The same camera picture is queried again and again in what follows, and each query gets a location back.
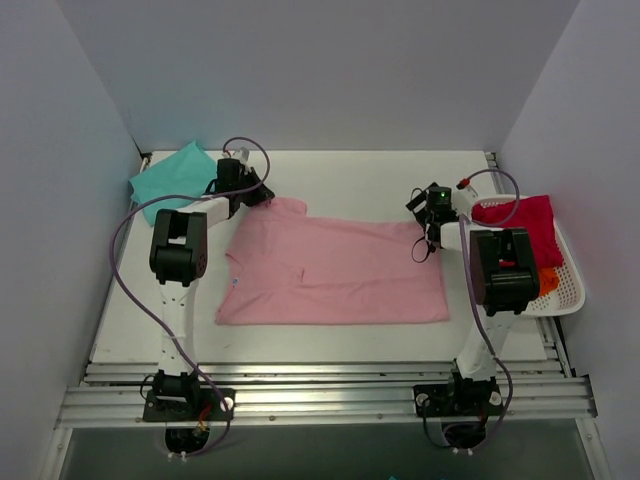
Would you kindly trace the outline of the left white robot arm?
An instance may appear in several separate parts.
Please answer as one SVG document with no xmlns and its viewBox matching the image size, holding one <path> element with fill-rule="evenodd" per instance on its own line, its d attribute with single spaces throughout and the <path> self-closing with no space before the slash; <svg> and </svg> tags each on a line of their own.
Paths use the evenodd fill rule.
<svg viewBox="0 0 640 480">
<path fill-rule="evenodd" d="M 156 215 L 149 263 L 159 284 L 163 334 L 152 391 L 179 419 L 194 417 L 202 405 L 193 330 L 196 291 L 208 265 L 208 231 L 240 207 L 275 197 L 248 158 L 249 150 L 240 148 L 217 161 L 217 177 L 205 190 L 212 200 Z"/>
</svg>

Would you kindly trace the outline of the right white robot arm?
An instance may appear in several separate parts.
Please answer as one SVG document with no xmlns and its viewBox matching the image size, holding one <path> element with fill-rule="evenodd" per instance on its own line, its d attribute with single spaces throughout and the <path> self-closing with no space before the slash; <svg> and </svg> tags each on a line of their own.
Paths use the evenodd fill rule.
<svg viewBox="0 0 640 480">
<path fill-rule="evenodd" d="M 406 204 L 423 229 L 428 257 L 440 250 L 462 257 L 474 325 L 455 359 L 460 378 L 443 390 L 447 406 L 459 413 L 479 402 L 475 382 L 495 377 L 509 330 L 540 289 L 527 230 L 507 226 L 520 200 L 497 220 L 474 219 L 473 208 L 479 202 L 469 182 L 462 181 L 454 189 L 437 183 L 416 188 Z"/>
</svg>

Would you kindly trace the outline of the pink t-shirt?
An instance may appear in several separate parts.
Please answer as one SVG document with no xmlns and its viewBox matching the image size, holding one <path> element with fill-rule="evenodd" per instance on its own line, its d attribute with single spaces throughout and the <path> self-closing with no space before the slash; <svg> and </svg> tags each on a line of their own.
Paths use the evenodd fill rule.
<svg viewBox="0 0 640 480">
<path fill-rule="evenodd" d="M 225 253 L 227 326 L 429 324 L 449 318 L 441 259 L 413 259 L 415 222 L 311 217 L 276 198 L 248 211 Z"/>
</svg>

